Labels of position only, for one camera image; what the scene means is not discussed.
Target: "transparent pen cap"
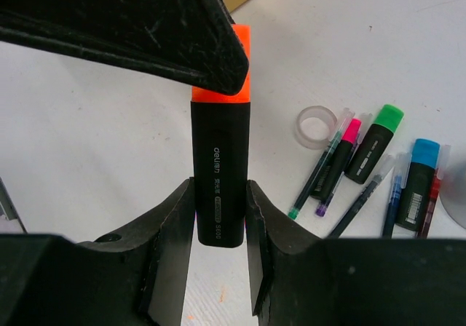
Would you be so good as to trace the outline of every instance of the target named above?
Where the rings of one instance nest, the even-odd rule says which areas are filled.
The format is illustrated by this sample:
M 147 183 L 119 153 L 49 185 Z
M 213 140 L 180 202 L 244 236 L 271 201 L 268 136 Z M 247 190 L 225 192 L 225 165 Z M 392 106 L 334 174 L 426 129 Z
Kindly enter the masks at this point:
M 379 176 L 380 181 L 382 182 L 390 173 L 394 165 L 395 158 L 392 155 L 384 154 L 379 161 L 379 166 L 376 168 L 374 177 Z
M 353 117 L 355 117 L 354 111 L 351 111 L 349 108 L 343 109 L 343 112 L 341 113 L 340 117 L 336 121 L 335 129 L 330 134 L 328 139 L 332 140 L 333 137 L 335 137 L 337 132 L 341 132 L 343 134 L 344 131 L 346 131 L 348 126 L 350 125 L 350 122 Z
M 359 120 L 361 120 L 361 127 L 359 128 L 359 134 L 358 134 L 358 145 L 360 145 L 363 142 L 364 137 L 366 136 L 366 133 L 371 126 L 372 123 L 372 114 L 371 113 L 364 113 L 359 116 Z
M 393 170 L 393 176 L 401 177 L 401 188 L 406 187 L 406 181 L 408 180 L 409 165 L 411 164 L 411 153 L 399 153 L 395 160 L 395 169 Z
M 437 161 L 437 178 L 439 180 L 442 180 L 445 175 L 446 165 L 449 163 L 450 151 L 451 146 L 448 145 L 444 145 L 440 149 L 440 155 Z

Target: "pen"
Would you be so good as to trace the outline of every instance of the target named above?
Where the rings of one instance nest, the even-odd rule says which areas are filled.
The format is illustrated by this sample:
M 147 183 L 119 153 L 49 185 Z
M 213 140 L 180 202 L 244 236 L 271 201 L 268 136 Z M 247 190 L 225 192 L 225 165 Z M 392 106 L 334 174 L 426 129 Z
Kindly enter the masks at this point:
M 442 146 L 440 149 L 440 156 L 438 157 L 437 169 L 435 170 L 434 180 L 429 192 L 429 204 L 425 213 L 424 221 L 422 222 L 420 230 L 417 232 L 419 238 L 427 238 L 429 234 L 430 222 L 437 203 L 438 192 L 445 174 L 446 165 L 449 162 L 451 146 Z
M 382 229 L 382 237 L 392 237 L 393 226 L 395 225 L 398 206 L 400 204 L 401 190 L 406 186 L 406 178 L 408 177 L 410 162 L 410 153 L 399 153 L 396 156 L 395 169 L 393 170 L 392 176 L 392 189 L 390 190 L 390 198 L 387 205 L 384 227 Z
M 360 120 L 361 120 L 361 126 L 360 126 L 360 129 L 359 129 L 359 132 L 358 132 L 358 136 L 356 137 L 356 142 L 353 144 L 353 146 L 351 148 L 351 152 L 349 153 L 347 164 L 350 163 L 351 158 L 355 154 L 356 149 L 361 144 L 361 141 L 363 140 L 364 135 L 366 134 L 366 132 L 367 132 L 369 126 L 370 126 L 370 123 L 372 121 L 372 114 L 361 114 Z M 336 182 L 335 186 L 333 187 L 330 196 L 325 201 L 320 201 L 319 202 L 319 205 L 317 206 L 317 209 L 315 210 L 315 214 L 318 215 L 319 217 L 323 217 L 325 215 L 325 213 L 327 212 L 328 206 L 330 206 L 330 203 L 332 202 L 333 196 L 335 195 L 336 190 L 339 187 L 339 185 L 341 183 L 341 179 L 343 178 L 343 176 L 344 176 L 344 171 L 341 172 L 340 177 L 339 177 L 338 181 Z
M 250 27 L 233 29 L 249 58 Z M 249 73 L 236 95 L 192 88 L 194 201 L 204 245 L 237 247 L 244 241 L 249 121 Z
M 361 126 L 361 120 L 352 119 L 346 132 L 343 134 L 340 143 L 335 149 L 325 172 L 319 177 L 315 188 L 311 191 L 310 196 L 314 199 L 325 202 L 335 188 L 341 173 L 348 165 L 348 159 L 351 157 L 352 150 L 358 139 L 358 132 Z
M 303 190 L 298 195 L 298 199 L 295 201 L 294 205 L 288 212 L 288 217 L 296 219 L 298 217 L 299 211 L 303 207 L 304 203 L 307 200 L 307 197 L 311 194 L 311 190 L 317 185 L 321 172 L 325 169 L 330 160 L 332 154 L 335 151 L 336 146 L 340 143 L 343 133 L 348 128 L 348 125 L 351 122 L 351 119 L 355 115 L 354 112 L 345 108 L 343 114 L 340 116 L 340 119 L 337 121 L 335 130 L 332 135 L 329 137 L 330 143 L 327 145 L 327 148 L 324 150 L 322 156 L 312 171 L 309 179 L 303 187 Z
M 364 188 L 361 194 L 357 199 L 352 203 L 349 209 L 344 214 L 343 218 L 335 226 L 335 228 L 328 235 L 329 238 L 339 237 L 343 231 L 348 227 L 360 209 L 367 202 L 372 193 L 376 190 L 379 184 L 384 180 L 390 170 L 393 168 L 395 159 L 391 155 L 384 155 L 380 161 L 380 166 L 375 173 L 375 176 L 372 177 L 371 182 Z

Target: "pink highlighter cap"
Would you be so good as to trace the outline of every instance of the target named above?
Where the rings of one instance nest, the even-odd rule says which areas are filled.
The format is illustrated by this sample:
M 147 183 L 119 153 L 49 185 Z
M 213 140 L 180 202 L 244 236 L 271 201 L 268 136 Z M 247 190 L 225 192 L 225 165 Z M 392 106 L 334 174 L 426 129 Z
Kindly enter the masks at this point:
M 358 119 L 351 120 L 346 132 L 343 135 L 342 140 L 345 140 L 347 142 L 350 142 L 351 144 L 354 144 L 356 141 L 356 138 L 358 137 L 359 127 L 361 127 L 360 120 Z

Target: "barcode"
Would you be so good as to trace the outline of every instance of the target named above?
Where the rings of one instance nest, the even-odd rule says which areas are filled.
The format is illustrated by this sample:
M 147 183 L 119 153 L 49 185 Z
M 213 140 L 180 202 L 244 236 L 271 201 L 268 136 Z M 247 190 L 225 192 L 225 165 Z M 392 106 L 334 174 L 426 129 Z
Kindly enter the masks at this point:
M 408 217 L 406 219 L 407 222 L 411 224 L 416 223 L 415 219 L 416 219 L 417 213 L 419 212 L 419 208 L 421 207 L 421 201 L 422 201 L 422 195 L 414 193 L 413 197 L 411 197 L 411 201 L 409 202 Z

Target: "orange highlighter cap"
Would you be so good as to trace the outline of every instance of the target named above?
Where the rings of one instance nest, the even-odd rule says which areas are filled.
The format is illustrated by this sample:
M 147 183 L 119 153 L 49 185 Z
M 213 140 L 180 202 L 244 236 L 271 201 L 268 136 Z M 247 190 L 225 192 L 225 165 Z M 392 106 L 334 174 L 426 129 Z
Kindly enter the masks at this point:
M 232 25 L 234 32 L 240 40 L 246 56 L 250 60 L 250 27 L 249 25 Z M 250 102 L 250 79 L 249 70 L 246 75 L 242 89 L 236 95 L 222 95 L 220 93 L 205 90 L 199 87 L 192 87 L 192 99 L 197 103 L 249 103 Z

